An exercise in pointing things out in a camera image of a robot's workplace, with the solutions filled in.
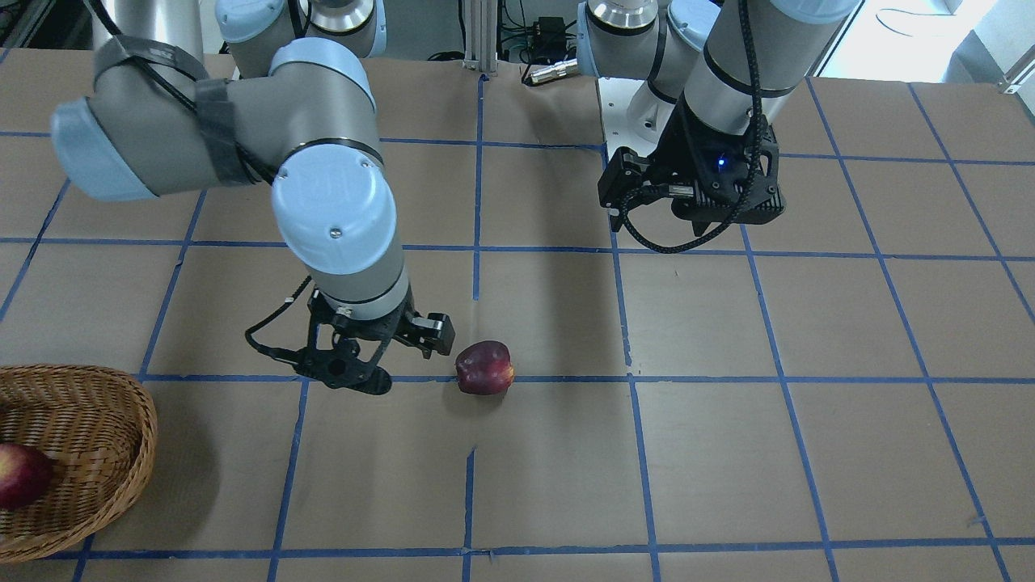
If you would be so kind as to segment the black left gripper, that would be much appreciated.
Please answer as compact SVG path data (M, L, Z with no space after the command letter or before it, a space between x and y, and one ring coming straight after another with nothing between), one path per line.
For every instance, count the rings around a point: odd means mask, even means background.
M626 195L632 196L628 210L670 198L673 215L690 221L694 231L723 221L746 185L753 146L753 129L743 135L711 129L684 99L678 100L650 155L621 146L610 156L598 181L610 228L621 230L619 204Z

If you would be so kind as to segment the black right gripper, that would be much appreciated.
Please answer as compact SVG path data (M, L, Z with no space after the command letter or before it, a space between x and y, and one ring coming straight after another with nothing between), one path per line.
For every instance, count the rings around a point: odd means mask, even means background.
M341 338L368 340L386 347L392 340L416 348L422 357L448 356L454 349L455 330L450 316L443 313L422 314L416 309L409 289L398 305L387 314L361 320L354 310L337 305L321 291L314 291L307 302L310 310L308 346L329 349Z

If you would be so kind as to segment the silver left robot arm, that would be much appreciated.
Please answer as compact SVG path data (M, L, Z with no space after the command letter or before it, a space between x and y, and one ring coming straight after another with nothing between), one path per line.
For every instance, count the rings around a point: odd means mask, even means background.
M670 200L694 235L709 225L764 225L786 209L771 123L814 68L855 1L584 1L576 62L629 78L669 111L647 154L617 148L598 182L610 228Z

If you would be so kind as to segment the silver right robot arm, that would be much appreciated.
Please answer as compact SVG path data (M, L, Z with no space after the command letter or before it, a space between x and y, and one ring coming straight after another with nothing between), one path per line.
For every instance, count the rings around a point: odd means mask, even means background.
M218 1L239 77L212 76L193 1L89 1L93 93L49 132L78 188L99 201L266 182L280 237L315 285L315 324L448 355L446 314L414 309L398 209L383 174L362 58L383 40L374 1Z

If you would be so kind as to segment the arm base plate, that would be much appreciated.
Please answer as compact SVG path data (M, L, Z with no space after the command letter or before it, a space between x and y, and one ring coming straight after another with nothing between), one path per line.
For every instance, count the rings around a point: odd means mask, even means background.
M598 78L600 123L609 161L619 147L632 148L639 156L645 156L651 151L652 144L635 132L628 119L632 97L643 84L643 81L634 78Z

